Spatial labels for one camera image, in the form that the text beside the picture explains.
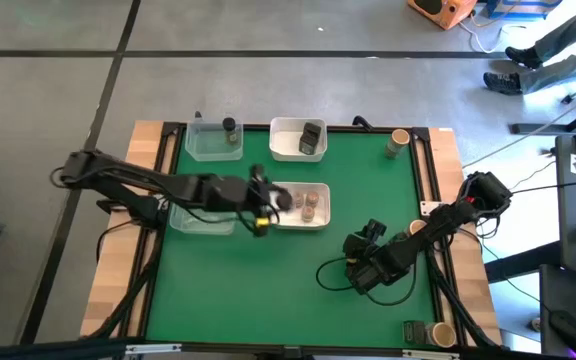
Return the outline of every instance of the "orange speaker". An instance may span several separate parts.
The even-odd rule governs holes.
[[[448,30],[465,19],[477,0],[408,0],[408,5]]]

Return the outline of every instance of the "black shoe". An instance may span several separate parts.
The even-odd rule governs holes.
[[[517,64],[521,64],[529,69],[539,69],[543,62],[537,56],[537,52],[535,51],[534,47],[529,49],[515,49],[514,47],[507,47],[506,48],[506,56],[510,58],[510,60],[516,62]]]
[[[485,73],[484,82],[488,89],[500,92],[506,95],[519,95],[521,94],[521,86],[519,85],[519,74],[493,74]]]

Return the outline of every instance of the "transparent bin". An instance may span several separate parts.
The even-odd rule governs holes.
[[[330,223],[330,188],[328,185],[323,183],[300,182],[273,182],[273,184],[288,190],[291,195],[297,191],[304,195],[309,191],[316,191],[319,194],[319,201],[317,202],[317,206],[315,206],[315,217],[311,222],[305,222],[301,219],[303,206],[299,209],[293,207],[287,212],[279,213],[279,223],[277,223],[277,219],[274,216],[271,216],[271,221],[275,224],[275,227],[295,230],[319,230],[325,228],[328,223]],[[277,194],[271,194],[270,200],[275,207],[277,206],[276,198]]]
[[[235,119],[237,142],[226,141],[221,122],[205,122],[201,118],[188,124],[186,151],[197,161],[235,161],[244,155],[244,126]]]
[[[299,139],[309,122],[321,126],[321,135],[313,155],[299,151]],[[322,119],[277,117],[270,122],[270,151],[277,161],[318,162],[328,148],[326,122]]]
[[[196,219],[188,211],[177,205],[173,204],[170,211],[170,226],[186,234],[230,235],[235,229],[235,213],[208,213],[203,210],[191,210],[193,214],[208,221],[233,219],[232,221],[209,224]]]

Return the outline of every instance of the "green mat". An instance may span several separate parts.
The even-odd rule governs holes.
[[[385,239],[417,218],[408,149],[388,160],[383,155],[388,135],[333,132],[328,133],[328,151],[321,162],[276,162],[268,137],[265,131],[247,131],[244,157],[234,162],[200,163],[182,149],[178,172],[248,178],[250,165],[258,163],[272,181],[326,183],[330,224],[314,232],[271,229],[264,238],[253,238],[239,223],[230,236],[190,235],[168,227],[147,338],[410,348],[403,340],[402,322],[434,320],[424,256],[418,258],[412,296],[394,307],[375,305],[354,290],[326,291],[315,281],[317,267],[343,256],[346,236],[371,218],[388,226]],[[343,269],[343,262],[327,267],[322,282],[346,286]],[[371,294],[394,301],[408,291],[411,280],[409,274]]]

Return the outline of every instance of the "wooden board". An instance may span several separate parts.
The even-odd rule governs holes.
[[[153,168],[162,126],[163,122],[159,121],[137,121],[126,160],[136,165]],[[455,134],[451,129],[433,128],[430,129],[430,137],[441,199],[444,202],[452,202],[463,182]],[[163,169],[169,168],[166,164],[170,161],[172,142],[167,144],[166,148]],[[420,159],[423,159],[423,152],[420,152]],[[421,167],[420,170],[425,193],[429,193],[427,169]],[[128,218],[125,213],[113,214],[109,227],[126,220]],[[466,227],[466,229],[474,232],[473,227]],[[138,227],[126,226],[106,236],[81,327],[82,335],[95,331],[126,292],[138,234]],[[479,245],[468,235],[458,233],[455,235],[451,251],[462,302],[486,334],[493,341],[501,344]],[[129,335],[136,335],[141,304],[142,300],[138,298],[133,308]],[[447,321],[451,321],[452,314],[445,298],[443,310]]]

